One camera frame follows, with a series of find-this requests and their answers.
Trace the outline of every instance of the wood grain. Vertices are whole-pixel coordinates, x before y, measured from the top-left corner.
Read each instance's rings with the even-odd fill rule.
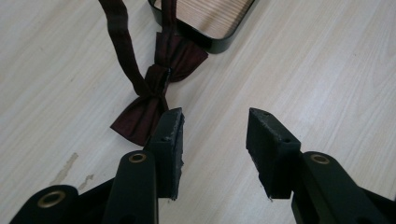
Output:
[[[142,73],[156,24],[125,1]],[[50,183],[79,192],[112,178],[135,146],[108,127],[136,97],[96,1],[2,1],[0,220]],[[160,223],[295,223],[269,201],[245,150],[248,109],[274,114],[302,151],[336,158],[362,187],[396,193],[396,2],[260,1],[227,51],[172,83],[185,165]]]
[[[253,0],[179,0],[177,18],[214,39],[230,36]],[[161,0],[154,3],[161,9]]]

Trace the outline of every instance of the wooden table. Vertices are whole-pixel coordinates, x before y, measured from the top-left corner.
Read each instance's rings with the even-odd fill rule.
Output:
[[[161,27],[125,0],[142,72]],[[141,149],[109,129],[136,97],[97,1],[3,0],[0,7],[0,219],[50,185],[85,192]],[[179,198],[160,223],[294,223],[271,203],[245,150],[248,109],[274,114],[336,158],[358,185],[396,193],[396,2],[261,0],[231,47],[170,85],[182,107]]]

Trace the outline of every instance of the dark red bow tie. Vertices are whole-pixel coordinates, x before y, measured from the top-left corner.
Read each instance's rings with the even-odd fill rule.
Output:
[[[154,132],[161,114],[168,110],[165,94],[169,82],[189,76],[207,53],[190,40],[175,35],[176,0],[162,0],[163,30],[157,34],[155,59],[145,77],[139,72],[128,31],[128,13],[121,0],[99,0],[122,70],[134,85],[135,99],[111,125],[133,143],[143,146]]]

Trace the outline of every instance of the brass ring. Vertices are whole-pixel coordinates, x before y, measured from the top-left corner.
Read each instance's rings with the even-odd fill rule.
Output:
[[[319,155],[319,154],[313,154],[311,155],[311,160],[320,164],[327,165],[330,163],[329,159],[326,157]]]
[[[129,161],[133,163],[145,161],[147,158],[146,154],[143,153],[136,153],[129,157]]]
[[[65,197],[66,194],[64,193],[64,191],[58,189],[41,197],[40,200],[38,200],[37,202],[37,206],[41,208],[49,208],[61,202]]]

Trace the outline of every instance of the wooden tray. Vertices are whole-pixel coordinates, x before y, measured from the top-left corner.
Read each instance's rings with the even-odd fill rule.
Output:
[[[148,0],[161,24],[161,0]],[[226,50],[255,0],[178,0],[177,28],[212,53]]]

